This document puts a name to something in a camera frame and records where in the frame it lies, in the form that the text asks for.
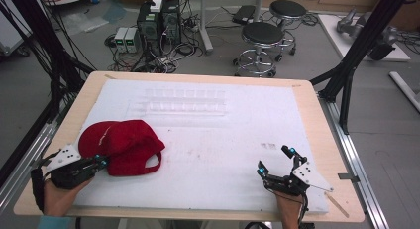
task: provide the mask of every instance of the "gray floor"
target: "gray floor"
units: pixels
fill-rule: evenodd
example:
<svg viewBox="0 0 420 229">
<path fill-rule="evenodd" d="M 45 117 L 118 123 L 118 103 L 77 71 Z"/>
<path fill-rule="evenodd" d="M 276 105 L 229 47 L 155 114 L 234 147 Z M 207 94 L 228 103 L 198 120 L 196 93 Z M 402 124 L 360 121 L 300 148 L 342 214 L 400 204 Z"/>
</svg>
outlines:
<svg viewBox="0 0 420 229">
<path fill-rule="evenodd" d="M 89 10 L 86 14 L 89 19 L 104 14 L 114 15 L 110 24 L 93 33 L 82 32 L 71 36 L 98 69 L 107 69 L 112 64 L 112 55 L 103 45 L 105 38 L 114 34 L 118 27 L 135 25 L 137 7 L 124 7 L 134 9 L 121 10 L 111 0 L 104 0 L 96 6 L 79 2 L 62 10 L 64 14 Z M 221 12 L 221 9 L 209 10 L 208 20 Z M 225 22 L 209 26 L 233 25 L 226 14 L 219 15 L 216 20 Z M 233 75 L 235 68 L 232 60 L 247 48 L 240 32 L 238 28 L 208 29 L 214 52 L 210 56 L 181 60 L 175 74 Z M 277 64 L 276 78 L 311 79 L 340 62 L 320 25 L 301 25 L 293 34 L 298 42 L 296 55 L 284 55 Z M 360 64 L 354 77 L 349 131 L 390 228 L 420 228 L 420 115 L 388 76 L 390 71 L 396 70 L 416 92 L 420 91 L 420 56 L 400 46 L 412 58 L 411 61 L 363 61 Z M 320 90 L 324 86 L 325 83 L 321 83 L 315 89 Z M 46 106 L 49 92 L 49 79 L 34 57 L 12 56 L 0 62 L 1 166 Z M 16 196 L 0 215 L 2 228 L 35 228 L 38 217 L 14 215 L 15 200 Z M 83 225 L 117 228 L 117 220 L 86 218 Z M 361 224 L 317 224 L 317 228 L 370 227 L 368 219 Z"/>
</svg>

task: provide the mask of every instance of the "stool caster wheel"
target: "stool caster wheel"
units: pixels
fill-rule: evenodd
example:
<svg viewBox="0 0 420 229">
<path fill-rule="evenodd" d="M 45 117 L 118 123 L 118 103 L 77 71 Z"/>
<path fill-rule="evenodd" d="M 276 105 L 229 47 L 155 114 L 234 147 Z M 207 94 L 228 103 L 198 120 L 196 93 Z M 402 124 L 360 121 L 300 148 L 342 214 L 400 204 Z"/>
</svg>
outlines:
<svg viewBox="0 0 420 229">
<path fill-rule="evenodd" d="M 275 61 L 280 62 L 282 58 L 283 58 L 283 55 L 279 54 L 277 57 L 275 57 Z"/>
<path fill-rule="evenodd" d="M 277 71 L 272 70 L 272 71 L 269 71 L 269 72 L 267 73 L 267 76 L 268 76 L 268 77 L 274 77 L 276 74 L 277 74 Z"/>
<path fill-rule="evenodd" d="M 294 56 L 294 53 L 296 53 L 296 48 L 292 48 L 289 52 L 292 56 Z"/>
</svg>

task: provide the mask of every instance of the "red baseball cap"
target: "red baseball cap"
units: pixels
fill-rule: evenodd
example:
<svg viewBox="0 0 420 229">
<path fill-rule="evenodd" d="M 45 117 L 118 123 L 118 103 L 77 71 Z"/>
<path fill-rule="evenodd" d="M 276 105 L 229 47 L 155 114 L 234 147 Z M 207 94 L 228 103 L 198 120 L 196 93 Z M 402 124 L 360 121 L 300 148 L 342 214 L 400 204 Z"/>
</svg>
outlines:
<svg viewBox="0 0 420 229">
<path fill-rule="evenodd" d="M 164 143 L 143 120 L 106 121 L 89 126 L 80 136 L 79 153 L 85 158 L 109 157 L 108 174 L 133 176 L 155 172 L 160 167 Z M 157 155 L 158 164 L 146 167 L 146 161 Z"/>
</svg>

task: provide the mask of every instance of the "table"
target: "table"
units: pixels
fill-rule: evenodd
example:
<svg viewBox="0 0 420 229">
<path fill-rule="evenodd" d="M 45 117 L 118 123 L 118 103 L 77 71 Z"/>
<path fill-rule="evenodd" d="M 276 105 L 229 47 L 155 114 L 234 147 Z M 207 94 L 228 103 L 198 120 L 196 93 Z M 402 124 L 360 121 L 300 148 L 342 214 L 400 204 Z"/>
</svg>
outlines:
<svg viewBox="0 0 420 229">
<path fill-rule="evenodd" d="M 306 80 L 245 78 L 206 75 L 125 73 L 96 71 L 90 74 L 85 85 L 74 101 L 67 116 L 52 140 L 46 155 L 53 153 L 67 143 L 74 142 L 82 124 L 89 114 L 107 79 L 133 79 L 145 81 L 171 81 L 194 83 L 226 83 L 262 86 L 284 86 L 292 89 L 309 145 L 312 149 L 318 171 L 335 188 L 326 195 L 329 212 L 326 214 L 307 214 L 304 221 L 362 222 L 365 219 L 352 183 L 340 180 L 338 173 L 347 172 L 338 152 L 333 135 L 318 102 L 312 85 Z M 32 196 L 28 183 L 14 211 L 18 215 L 41 215 Z M 277 213 L 220 210 L 171 210 L 145 208 L 113 208 L 73 206 L 69 216 L 102 216 L 121 218 L 168 218 L 193 220 L 247 220 L 279 221 Z"/>
</svg>

